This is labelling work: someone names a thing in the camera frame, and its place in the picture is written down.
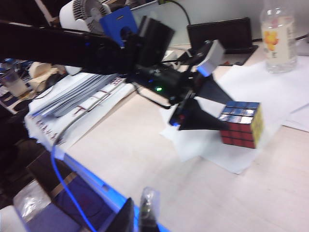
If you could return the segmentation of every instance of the desk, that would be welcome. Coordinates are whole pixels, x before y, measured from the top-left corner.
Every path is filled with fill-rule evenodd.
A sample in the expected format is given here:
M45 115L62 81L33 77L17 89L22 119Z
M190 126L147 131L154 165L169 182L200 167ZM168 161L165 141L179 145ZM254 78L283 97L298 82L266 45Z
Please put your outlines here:
M246 65L262 59L259 48ZM236 175L201 157L180 162L164 127L158 107L132 94L68 153L137 205L145 186L159 190L159 221L174 232L308 231L309 133L281 127Z

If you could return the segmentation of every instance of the white table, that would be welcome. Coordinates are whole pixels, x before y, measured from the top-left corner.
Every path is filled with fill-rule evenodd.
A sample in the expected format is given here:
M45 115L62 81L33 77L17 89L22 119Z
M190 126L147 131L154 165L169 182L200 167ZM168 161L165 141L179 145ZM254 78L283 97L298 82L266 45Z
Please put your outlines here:
M259 48L245 65L261 60ZM68 153L137 205L145 186L159 190L159 221L174 232L309 231L309 133L281 127L236 175L201 157L180 162L163 129L158 106L132 94Z

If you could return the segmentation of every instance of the plastic bottle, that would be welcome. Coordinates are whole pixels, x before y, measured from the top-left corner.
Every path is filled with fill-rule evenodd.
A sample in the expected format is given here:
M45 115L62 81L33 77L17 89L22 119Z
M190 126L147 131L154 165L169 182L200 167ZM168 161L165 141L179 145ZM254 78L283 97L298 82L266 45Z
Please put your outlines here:
M267 70L270 73L288 72L296 66L293 13L289 0L264 0L260 20Z

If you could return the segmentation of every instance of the cup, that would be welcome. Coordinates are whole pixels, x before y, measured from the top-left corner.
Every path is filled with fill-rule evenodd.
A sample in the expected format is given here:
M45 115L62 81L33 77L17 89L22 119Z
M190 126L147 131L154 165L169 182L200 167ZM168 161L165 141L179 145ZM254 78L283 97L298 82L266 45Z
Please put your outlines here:
M26 84L19 78L13 68L3 73L0 76L0 81L15 97L24 98L29 94Z

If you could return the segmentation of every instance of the clear plastic part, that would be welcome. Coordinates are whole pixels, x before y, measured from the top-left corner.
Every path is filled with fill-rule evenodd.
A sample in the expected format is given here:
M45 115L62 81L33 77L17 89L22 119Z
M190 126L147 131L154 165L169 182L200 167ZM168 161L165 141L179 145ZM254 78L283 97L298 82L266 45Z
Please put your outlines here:
M145 187L140 199L140 227L156 227L160 211L160 193Z
M264 9L260 14L262 37L264 43L264 50L267 54L272 52L276 42L266 43L266 31L273 33L274 36L281 35L277 41L286 43L282 46L281 53L288 53L288 58L276 61L273 57L267 56L267 70L271 73L283 73L291 71L295 68L297 63L296 45L295 45L295 18L291 1L288 0L264 0Z

